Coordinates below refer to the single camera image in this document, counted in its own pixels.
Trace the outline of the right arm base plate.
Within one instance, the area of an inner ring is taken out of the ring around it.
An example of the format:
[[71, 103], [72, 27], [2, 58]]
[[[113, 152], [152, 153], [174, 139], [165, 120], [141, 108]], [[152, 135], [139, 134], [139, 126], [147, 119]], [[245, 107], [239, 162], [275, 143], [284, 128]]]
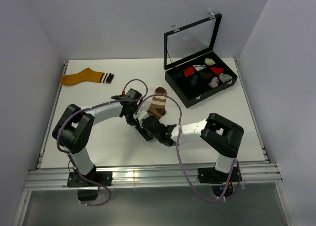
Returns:
[[[223, 173], [212, 168], [199, 168], [198, 169], [198, 181], [205, 184], [224, 184], [227, 180], [228, 173]], [[242, 176], [239, 173], [238, 167], [233, 167], [230, 181], [238, 182], [242, 181]]]

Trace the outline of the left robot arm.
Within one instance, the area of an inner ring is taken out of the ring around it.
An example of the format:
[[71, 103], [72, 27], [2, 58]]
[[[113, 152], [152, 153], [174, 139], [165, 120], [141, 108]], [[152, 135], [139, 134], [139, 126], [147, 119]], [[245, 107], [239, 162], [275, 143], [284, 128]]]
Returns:
[[96, 181], [96, 166], [91, 161], [86, 146], [93, 126], [114, 117], [125, 117], [129, 125], [136, 126], [133, 115], [138, 108], [142, 95], [130, 89], [127, 93], [116, 95], [108, 102], [92, 107], [67, 106], [52, 137], [56, 140], [58, 150], [66, 153], [78, 170], [78, 180], [85, 186]]

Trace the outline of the brown striped sock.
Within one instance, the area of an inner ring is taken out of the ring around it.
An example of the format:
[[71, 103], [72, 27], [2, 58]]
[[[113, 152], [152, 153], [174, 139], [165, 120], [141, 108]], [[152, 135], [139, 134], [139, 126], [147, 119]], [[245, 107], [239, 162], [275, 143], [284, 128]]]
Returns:
[[158, 96], [152, 97], [152, 101], [147, 113], [149, 116], [154, 116], [159, 120], [166, 114], [165, 105], [167, 92], [165, 88], [157, 87], [154, 91], [154, 94], [158, 94]]

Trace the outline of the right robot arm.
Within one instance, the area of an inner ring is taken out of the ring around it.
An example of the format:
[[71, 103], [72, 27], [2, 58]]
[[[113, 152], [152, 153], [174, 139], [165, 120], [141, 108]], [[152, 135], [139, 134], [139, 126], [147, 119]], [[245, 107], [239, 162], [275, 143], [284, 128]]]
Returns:
[[204, 141], [217, 152], [214, 177], [225, 181], [231, 175], [233, 160], [237, 158], [244, 128], [227, 118], [211, 113], [199, 122], [180, 126], [164, 125], [156, 117], [140, 111], [133, 115], [136, 129], [146, 141], [156, 139], [159, 143], [172, 147], [183, 143]]

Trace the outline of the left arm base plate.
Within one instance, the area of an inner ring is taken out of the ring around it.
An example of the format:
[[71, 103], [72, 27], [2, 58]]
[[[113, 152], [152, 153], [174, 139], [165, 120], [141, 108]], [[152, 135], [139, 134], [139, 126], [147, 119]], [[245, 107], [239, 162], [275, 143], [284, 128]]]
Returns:
[[[96, 172], [96, 178], [93, 181], [103, 186], [111, 186], [112, 172], [111, 171]], [[95, 185], [84, 180], [82, 177], [80, 177], [77, 174], [77, 172], [70, 172], [68, 175], [67, 187], [68, 188], [95, 187]]]

